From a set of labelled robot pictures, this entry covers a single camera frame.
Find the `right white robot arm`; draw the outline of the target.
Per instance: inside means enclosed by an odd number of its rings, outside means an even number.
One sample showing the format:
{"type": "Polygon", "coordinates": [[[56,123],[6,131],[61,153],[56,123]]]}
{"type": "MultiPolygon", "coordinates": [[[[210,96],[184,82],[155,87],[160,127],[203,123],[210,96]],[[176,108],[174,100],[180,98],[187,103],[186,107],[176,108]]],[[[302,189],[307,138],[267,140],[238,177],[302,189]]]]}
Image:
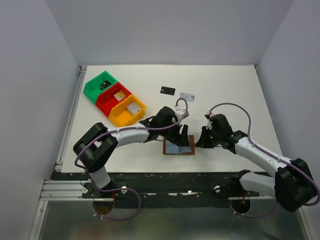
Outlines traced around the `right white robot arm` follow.
{"type": "Polygon", "coordinates": [[[246,158],[268,173],[265,176],[250,170],[240,171],[230,183],[230,191],[234,195],[256,192],[276,199],[289,212],[295,212],[318,195],[310,169],[304,160],[291,160],[250,141],[246,133],[233,131],[223,114],[206,114],[205,118],[207,125],[201,128],[197,147],[222,147],[246,158]]]}

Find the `brown leather card holder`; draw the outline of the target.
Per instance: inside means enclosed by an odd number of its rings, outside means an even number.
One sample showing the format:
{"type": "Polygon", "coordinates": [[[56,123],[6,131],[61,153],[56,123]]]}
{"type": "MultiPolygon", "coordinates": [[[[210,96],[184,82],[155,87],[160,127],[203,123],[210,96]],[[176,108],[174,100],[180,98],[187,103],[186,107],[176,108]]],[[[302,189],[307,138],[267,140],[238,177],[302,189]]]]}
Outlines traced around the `brown leather card holder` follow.
{"type": "Polygon", "coordinates": [[[189,135],[189,146],[177,146],[168,140],[164,140],[163,142],[163,150],[162,153],[164,155],[195,155],[195,141],[194,136],[189,135]]]}

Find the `silver VIP credit card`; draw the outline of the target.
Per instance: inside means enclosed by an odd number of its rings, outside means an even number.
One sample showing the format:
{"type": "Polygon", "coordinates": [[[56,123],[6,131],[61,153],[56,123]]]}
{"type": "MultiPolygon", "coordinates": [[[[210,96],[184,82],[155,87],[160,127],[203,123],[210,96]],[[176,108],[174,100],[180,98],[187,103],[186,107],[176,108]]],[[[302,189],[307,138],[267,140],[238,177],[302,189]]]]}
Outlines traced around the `silver VIP credit card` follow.
{"type": "Polygon", "coordinates": [[[180,97],[185,99],[188,102],[194,102],[195,101],[195,95],[191,94],[191,93],[181,92],[180,93],[180,97]]]}

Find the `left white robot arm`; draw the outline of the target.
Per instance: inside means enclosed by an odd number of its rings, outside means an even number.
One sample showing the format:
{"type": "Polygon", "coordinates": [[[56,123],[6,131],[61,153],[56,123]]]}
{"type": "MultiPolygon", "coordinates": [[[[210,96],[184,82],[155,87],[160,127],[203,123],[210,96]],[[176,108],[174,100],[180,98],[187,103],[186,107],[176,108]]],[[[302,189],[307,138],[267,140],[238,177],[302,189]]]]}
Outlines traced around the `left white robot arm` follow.
{"type": "Polygon", "coordinates": [[[76,161],[94,183],[93,191],[101,198],[111,191],[111,178],[105,164],[116,148],[129,144],[142,144],[163,137],[180,147],[190,145],[188,126],[180,122],[189,116],[186,109],[173,109],[164,106],[152,117],[126,127],[107,128],[103,123],[94,124],[73,146],[76,161]]]}

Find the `black credit card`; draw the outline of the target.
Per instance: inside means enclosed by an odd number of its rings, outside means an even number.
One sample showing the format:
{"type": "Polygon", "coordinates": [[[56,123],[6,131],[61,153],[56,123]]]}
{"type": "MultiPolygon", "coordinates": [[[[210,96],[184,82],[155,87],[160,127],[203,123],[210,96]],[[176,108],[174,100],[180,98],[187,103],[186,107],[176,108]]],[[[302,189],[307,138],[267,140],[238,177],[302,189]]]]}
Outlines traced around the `black credit card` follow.
{"type": "Polygon", "coordinates": [[[176,92],[176,89],[172,87],[162,86],[160,89],[160,93],[165,95],[174,96],[175,92],[176,92]]]}

